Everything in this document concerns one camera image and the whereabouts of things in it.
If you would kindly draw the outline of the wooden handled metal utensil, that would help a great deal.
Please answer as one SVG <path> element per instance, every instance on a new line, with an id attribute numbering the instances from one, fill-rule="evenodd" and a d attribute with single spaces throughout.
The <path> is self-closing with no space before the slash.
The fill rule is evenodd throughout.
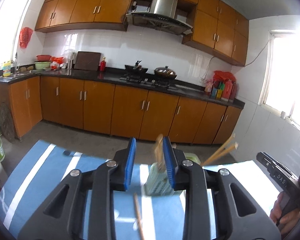
<path id="1" fill-rule="evenodd" d="M 163 135 L 159 134 L 155 141 L 154 154 L 157 161 L 158 171 L 163 172 L 165 169 L 163 154 Z"/>

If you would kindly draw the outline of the black kitchen countertop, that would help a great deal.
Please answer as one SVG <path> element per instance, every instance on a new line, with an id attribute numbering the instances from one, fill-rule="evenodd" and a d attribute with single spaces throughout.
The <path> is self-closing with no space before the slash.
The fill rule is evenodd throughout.
<path id="1" fill-rule="evenodd" d="M 64 77 L 70 79 L 104 82 L 104 83 L 111 83 L 115 85 L 148 89 L 156 92 L 184 96 L 186 98 L 197 99 L 197 100 L 202 100 L 207 102 L 213 102 L 224 106 L 236 107 L 241 110 L 245 107 L 245 103 L 238 99 L 235 99 L 233 103 L 225 102 L 222 100 L 211 99 L 208 95 L 204 93 L 204 87 L 192 83 L 180 81 L 180 80 L 172 80 L 173 83 L 178 87 L 178 89 L 176 90 L 171 88 L 166 89 L 166 88 L 155 87 L 150 85 L 125 82 L 120 80 L 120 77 L 122 77 L 124 74 L 127 74 L 127 72 L 124 69 L 117 69 L 111 67 L 107 68 L 105 72 L 77 70 L 77 69 L 61 69 L 61 70 L 42 70 L 42 71 L 31 70 L 29 72 L 20 73 L 17 75 L 13 74 L 12 77 L 3 77 L 1 74 L 2 71 L 0 71 L 0 83 L 3 83 L 5 85 L 6 84 L 10 85 L 18 81 L 23 81 L 31 77 L 37 77 L 37 76 Z"/>

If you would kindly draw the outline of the green perforated utensil holder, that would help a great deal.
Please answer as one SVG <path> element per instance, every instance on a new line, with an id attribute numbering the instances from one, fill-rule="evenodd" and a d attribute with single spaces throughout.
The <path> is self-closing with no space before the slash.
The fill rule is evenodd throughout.
<path id="1" fill-rule="evenodd" d="M 202 168 L 200 165 L 200 160 L 195 154 L 190 153 L 187 155 L 184 154 L 183 151 L 180 151 L 178 149 L 173 149 L 172 151 L 176 152 L 176 157 L 184 155 L 186 160 L 192 161 L 193 163 L 199 165 L 200 168 Z M 163 162 L 159 165 L 159 161 L 151 165 L 149 176 L 144 185 L 144 188 L 145 193 L 148 196 L 171 196 L 174 194 L 181 194 L 179 193 L 179 191 L 174 191 L 174 189 L 172 189 L 168 180 L 166 167 L 163 166 Z M 205 191 L 203 192 L 204 194 L 202 196 L 204 197 L 202 198 L 207 198 L 209 195 L 207 193 L 207 189 L 205 189 Z"/>

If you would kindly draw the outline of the wooden chopstick leaning in holder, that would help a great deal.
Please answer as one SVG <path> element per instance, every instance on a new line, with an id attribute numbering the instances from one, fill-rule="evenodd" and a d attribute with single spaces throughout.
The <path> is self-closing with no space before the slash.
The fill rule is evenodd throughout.
<path id="1" fill-rule="evenodd" d="M 228 153 L 236 150 L 238 148 L 238 143 L 233 142 L 235 138 L 235 134 L 232 134 L 226 142 L 213 154 L 211 155 L 207 160 L 201 163 L 201 166 L 210 165 L 214 161 L 218 160 L 219 158 L 227 155 Z"/>

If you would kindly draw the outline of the wooden chopstick on table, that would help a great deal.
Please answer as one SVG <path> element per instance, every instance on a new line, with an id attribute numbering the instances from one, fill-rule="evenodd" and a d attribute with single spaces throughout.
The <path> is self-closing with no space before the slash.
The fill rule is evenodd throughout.
<path id="1" fill-rule="evenodd" d="M 140 239 L 144 240 L 145 238 L 144 238 L 143 229 L 142 229 L 141 213 L 140 213 L 138 195 L 136 193 L 134 193 L 133 197 L 134 197 L 134 208 L 135 208 L 135 214 L 136 214 L 138 229 L 139 229 L 139 233 L 140 233 Z"/>

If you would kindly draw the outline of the gas stove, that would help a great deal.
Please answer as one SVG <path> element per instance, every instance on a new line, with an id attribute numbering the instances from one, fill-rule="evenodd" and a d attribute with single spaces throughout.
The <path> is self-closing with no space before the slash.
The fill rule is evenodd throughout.
<path id="1" fill-rule="evenodd" d="M 147 75 L 137 75 L 137 74 L 124 74 L 120 77 L 120 80 L 130 83 L 138 83 L 143 85 L 150 85 L 155 87 L 161 88 L 171 88 L 171 89 L 178 89 L 178 87 L 173 83 L 172 80 L 163 79 L 156 76 L 147 76 Z"/>

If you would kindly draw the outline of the lidded dark wok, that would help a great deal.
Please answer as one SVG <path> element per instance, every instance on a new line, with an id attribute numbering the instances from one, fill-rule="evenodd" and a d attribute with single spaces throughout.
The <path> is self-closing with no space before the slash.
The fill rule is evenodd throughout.
<path id="1" fill-rule="evenodd" d="M 154 74 L 155 76 L 158 76 L 160 78 L 171 79 L 171 80 L 174 80 L 177 77 L 175 71 L 170 69 L 168 66 L 156 68 L 154 70 Z"/>

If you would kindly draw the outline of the red bag and boxes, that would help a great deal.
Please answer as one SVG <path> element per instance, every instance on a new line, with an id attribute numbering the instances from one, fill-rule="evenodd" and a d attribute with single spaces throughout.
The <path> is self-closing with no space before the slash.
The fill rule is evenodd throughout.
<path id="1" fill-rule="evenodd" d="M 238 91 L 238 84 L 231 72 L 215 70 L 212 79 L 205 83 L 204 93 L 211 99 L 233 103 Z"/>

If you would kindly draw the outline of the red bottle on counter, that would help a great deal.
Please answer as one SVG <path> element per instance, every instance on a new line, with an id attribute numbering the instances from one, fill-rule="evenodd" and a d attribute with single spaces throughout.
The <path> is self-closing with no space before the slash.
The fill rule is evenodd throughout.
<path id="1" fill-rule="evenodd" d="M 106 69 L 106 58 L 102 57 L 102 60 L 100 62 L 99 71 L 104 72 Z"/>

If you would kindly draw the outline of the dark wooden cutting board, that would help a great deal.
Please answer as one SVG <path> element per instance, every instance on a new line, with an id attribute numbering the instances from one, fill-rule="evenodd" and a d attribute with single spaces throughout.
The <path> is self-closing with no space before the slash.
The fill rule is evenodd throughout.
<path id="1" fill-rule="evenodd" d="M 74 69 L 98 71 L 100 59 L 101 59 L 101 53 L 79 51 L 76 56 Z"/>

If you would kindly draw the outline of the green basin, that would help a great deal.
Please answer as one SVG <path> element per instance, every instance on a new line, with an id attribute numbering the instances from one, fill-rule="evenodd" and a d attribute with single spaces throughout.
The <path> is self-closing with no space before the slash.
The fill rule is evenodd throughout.
<path id="1" fill-rule="evenodd" d="M 36 61 L 34 63 L 36 70 L 45 70 L 50 68 L 51 61 Z"/>

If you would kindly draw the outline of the red basin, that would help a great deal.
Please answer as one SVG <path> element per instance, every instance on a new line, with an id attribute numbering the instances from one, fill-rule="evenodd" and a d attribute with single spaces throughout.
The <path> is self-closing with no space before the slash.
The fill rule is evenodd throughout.
<path id="1" fill-rule="evenodd" d="M 38 62 L 49 62 L 51 60 L 51 55 L 37 55 Z"/>

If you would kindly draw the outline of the steel range hood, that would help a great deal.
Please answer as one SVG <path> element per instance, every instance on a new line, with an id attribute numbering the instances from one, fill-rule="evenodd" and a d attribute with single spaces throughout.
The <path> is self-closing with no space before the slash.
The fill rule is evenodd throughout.
<path id="1" fill-rule="evenodd" d="M 134 0 L 126 13 L 130 25 L 185 36 L 193 31 L 187 12 L 178 9 L 178 0 Z"/>

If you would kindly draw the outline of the yellow detergent bottle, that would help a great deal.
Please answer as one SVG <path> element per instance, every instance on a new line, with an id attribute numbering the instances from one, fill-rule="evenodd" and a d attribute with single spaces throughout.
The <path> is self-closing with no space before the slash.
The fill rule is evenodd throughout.
<path id="1" fill-rule="evenodd" d="M 11 75 L 11 61 L 6 61 L 2 65 L 2 76 L 8 77 Z"/>

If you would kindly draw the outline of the red plastic bag on wall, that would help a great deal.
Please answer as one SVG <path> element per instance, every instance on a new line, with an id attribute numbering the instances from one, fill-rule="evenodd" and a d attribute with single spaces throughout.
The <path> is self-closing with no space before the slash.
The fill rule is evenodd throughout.
<path id="1" fill-rule="evenodd" d="M 19 33 L 19 47 L 21 49 L 26 49 L 29 42 L 30 42 L 30 39 L 31 39 L 31 36 L 33 34 L 33 30 L 29 27 L 23 27 Z"/>

